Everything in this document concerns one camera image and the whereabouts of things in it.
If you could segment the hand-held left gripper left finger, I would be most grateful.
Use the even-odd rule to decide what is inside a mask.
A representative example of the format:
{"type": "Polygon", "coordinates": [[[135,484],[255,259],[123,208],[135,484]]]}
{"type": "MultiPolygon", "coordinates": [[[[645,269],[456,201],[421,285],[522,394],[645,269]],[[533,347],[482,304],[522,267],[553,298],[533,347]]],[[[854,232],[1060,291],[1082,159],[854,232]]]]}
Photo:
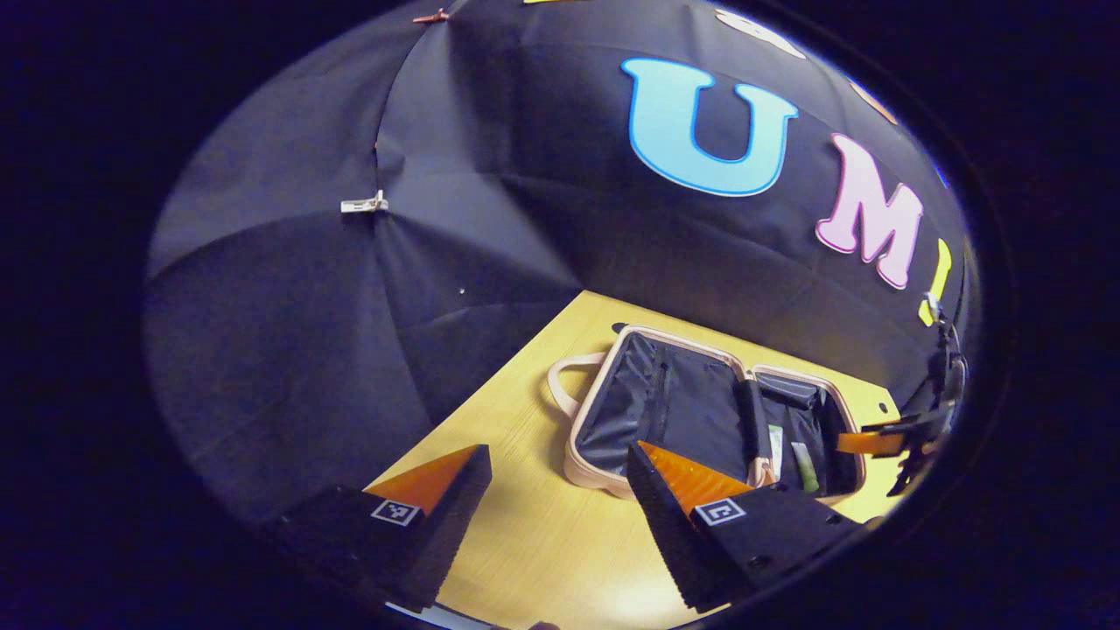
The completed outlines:
{"type": "Polygon", "coordinates": [[[365,489],[325,487],[271,522],[284,560],[364,606],[433,606],[492,481],[469,445],[365,489]]]}

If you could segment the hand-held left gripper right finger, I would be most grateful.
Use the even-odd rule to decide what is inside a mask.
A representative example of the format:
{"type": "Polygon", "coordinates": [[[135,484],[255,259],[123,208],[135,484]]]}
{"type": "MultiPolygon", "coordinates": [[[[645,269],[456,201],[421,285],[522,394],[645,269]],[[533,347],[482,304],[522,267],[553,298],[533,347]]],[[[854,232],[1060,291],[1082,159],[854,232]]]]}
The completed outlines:
{"type": "Polygon", "coordinates": [[[867,527],[783,482],[749,487],[645,441],[626,476],[685,606],[708,613],[811,569],[867,527]]]}

